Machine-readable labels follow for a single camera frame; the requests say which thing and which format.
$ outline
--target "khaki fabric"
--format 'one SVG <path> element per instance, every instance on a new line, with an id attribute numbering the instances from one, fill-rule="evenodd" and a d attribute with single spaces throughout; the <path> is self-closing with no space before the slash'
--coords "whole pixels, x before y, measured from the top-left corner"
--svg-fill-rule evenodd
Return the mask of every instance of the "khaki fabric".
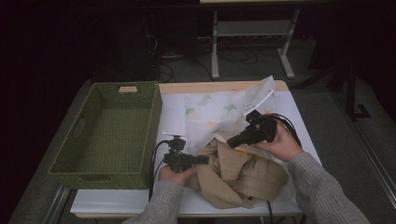
<path id="1" fill-rule="evenodd" d="M 272 161 L 230 148 L 213 139 L 199 155 L 208 165 L 197 165 L 189 182 L 217 208 L 251 207 L 258 200 L 272 201 L 288 182 L 283 167 Z"/>

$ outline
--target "white metal stand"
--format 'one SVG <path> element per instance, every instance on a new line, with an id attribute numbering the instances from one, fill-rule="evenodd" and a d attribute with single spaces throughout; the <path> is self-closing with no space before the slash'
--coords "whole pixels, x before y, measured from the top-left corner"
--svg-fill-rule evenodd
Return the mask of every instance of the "white metal stand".
<path id="1" fill-rule="evenodd" d="M 283 21 L 218 21 L 218 12 L 213 18 L 212 78 L 219 79 L 218 36 L 234 35 L 284 35 L 285 43 L 278 49 L 280 61 L 288 78 L 294 78 L 286 53 L 290 45 L 300 9 L 295 9 L 291 20 Z"/>

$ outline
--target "background desk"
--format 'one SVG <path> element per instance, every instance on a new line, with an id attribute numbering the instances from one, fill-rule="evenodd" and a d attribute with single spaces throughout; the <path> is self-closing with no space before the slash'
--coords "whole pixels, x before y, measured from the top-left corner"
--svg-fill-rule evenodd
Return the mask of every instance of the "background desk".
<path id="1" fill-rule="evenodd" d="M 205 92 L 242 90 L 255 82 L 215 82 L 215 83 L 173 83 L 161 84 L 163 112 L 160 121 L 157 142 L 169 139 L 162 130 L 174 129 L 184 132 L 184 94 L 182 92 Z M 276 81 L 276 112 L 289 118 L 294 124 L 303 148 L 310 152 L 318 161 L 318 154 L 304 126 L 299 110 L 283 81 Z M 156 163 L 166 153 L 167 147 L 159 147 Z M 286 201 L 277 199 L 272 203 L 275 216 L 290 216 L 301 213 L 293 197 L 294 192 L 281 190 L 279 195 L 289 198 Z M 130 217 L 144 211 L 148 202 L 148 190 L 115 190 L 115 189 L 81 189 L 74 200 L 71 213 L 78 217 Z M 180 217 L 224 217 L 224 216 L 265 216 L 268 215 L 266 205 L 253 209 L 233 208 L 217 209 L 205 201 L 195 190 L 184 188 L 183 199 L 179 209 Z"/>

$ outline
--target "basket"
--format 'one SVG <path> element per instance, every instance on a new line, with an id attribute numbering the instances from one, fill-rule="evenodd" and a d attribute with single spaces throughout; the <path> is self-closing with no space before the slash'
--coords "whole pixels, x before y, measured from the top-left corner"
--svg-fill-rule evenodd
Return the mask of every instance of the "basket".
<path id="1" fill-rule="evenodd" d="M 148 189 L 162 105 L 157 82 L 93 84 L 49 175 L 70 189 Z"/>

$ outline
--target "knit sleeve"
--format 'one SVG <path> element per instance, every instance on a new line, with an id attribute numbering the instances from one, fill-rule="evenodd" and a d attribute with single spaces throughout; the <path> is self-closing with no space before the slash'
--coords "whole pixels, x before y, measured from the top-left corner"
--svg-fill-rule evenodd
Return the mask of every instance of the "knit sleeve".
<path id="1" fill-rule="evenodd" d="M 311 154 L 296 156 L 288 169 L 297 189 L 297 204 L 309 219 L 316 223 L 369 223 L 338 181 Z"/>
<path id="2" fill-rule="evenodd" d="M 145 211 L 137 217 L 125 220 L 123 224 L 177 224 L 177 213 L 182 196 L 183 188 L 180 185 L 169 180 L 162 180 L 158 182 Z"/>

